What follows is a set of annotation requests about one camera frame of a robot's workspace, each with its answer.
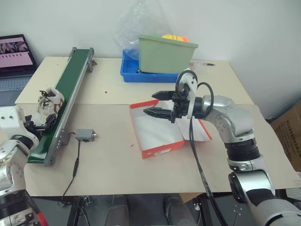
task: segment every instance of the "cardboard box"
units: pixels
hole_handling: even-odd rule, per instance
[[[188,119],[183,117],[171,123],[169,120],[154,118],[143,112],[145,108],[152,106],[172,109],[173,103],[152,100],[130,105],[133,127],[143,159],[177,150],[185,140],[189,140]],[[211,139],[201,120],[193,119],[193,128],[195,141]]]
[[[301,101],[271,123],[284,152],[297,172],[301,172]]]

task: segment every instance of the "floor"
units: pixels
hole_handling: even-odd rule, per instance
[[[131,226],[159,226],[167,225],[164,216],[163,200],[166,194],[130,194],[127,201],[130,209]],[[111,206],[113,195],[91,196],[91,204],[86,207],[86,212],[91,226],[104,226],[107,212]],[[244,204],[238,204],[232,195],[216,199],[229,226],[256,226],[256,223]],[[44,213],[49,226],[65,226],[68,221],[70,207],[58,207],[55,201],[35,199],[36,204]],[[210,208],[212,225],[219,226],[218,219]],[[199,211],[193,207],[193,201],[186,203],[196,222]],[[84,216],[80,216],[78,226],[87,226]]]

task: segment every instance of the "small gray box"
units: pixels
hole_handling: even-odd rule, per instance
[[[84,142],[90,142],[94,141],[94,138],[96,137],[96,133],[93,129],[78,129],[76,131],[75,138],[78,141],[84,141]]]

